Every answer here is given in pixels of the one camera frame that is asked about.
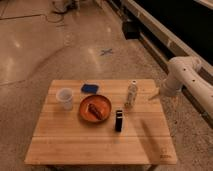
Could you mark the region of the white pointed end effector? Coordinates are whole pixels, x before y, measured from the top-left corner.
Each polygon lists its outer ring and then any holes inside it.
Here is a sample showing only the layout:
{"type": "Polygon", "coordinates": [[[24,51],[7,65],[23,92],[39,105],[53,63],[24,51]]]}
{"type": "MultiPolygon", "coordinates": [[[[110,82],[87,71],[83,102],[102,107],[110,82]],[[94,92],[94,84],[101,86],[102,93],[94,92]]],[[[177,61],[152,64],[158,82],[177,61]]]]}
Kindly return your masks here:
{"type": "Polygon", "coordinates": [[[160,88],[157,87],[157,88],[151,93],[151,95],[149,96],[149,100],[153,100],[153,99],[155,99],[155,98],[158,98],[160,95],[161,95],[161,93],[160,93],[160,88]]]}

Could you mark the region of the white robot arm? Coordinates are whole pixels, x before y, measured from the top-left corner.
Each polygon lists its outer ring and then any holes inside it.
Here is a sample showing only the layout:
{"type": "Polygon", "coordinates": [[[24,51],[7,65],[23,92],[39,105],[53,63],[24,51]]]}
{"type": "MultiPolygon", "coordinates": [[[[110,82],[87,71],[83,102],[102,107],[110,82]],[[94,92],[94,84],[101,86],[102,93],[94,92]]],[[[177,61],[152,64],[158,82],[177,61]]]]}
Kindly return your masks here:
{"type": "Polygon", "coordinates": [[[201,68],[202,61],[198,57],[173,57],[168,62],[166,79],[154,89],[149,100],[158,96],[175,97],[185,86],[204,110],[213,115],[213,85],[198,74],[201,68]]]}

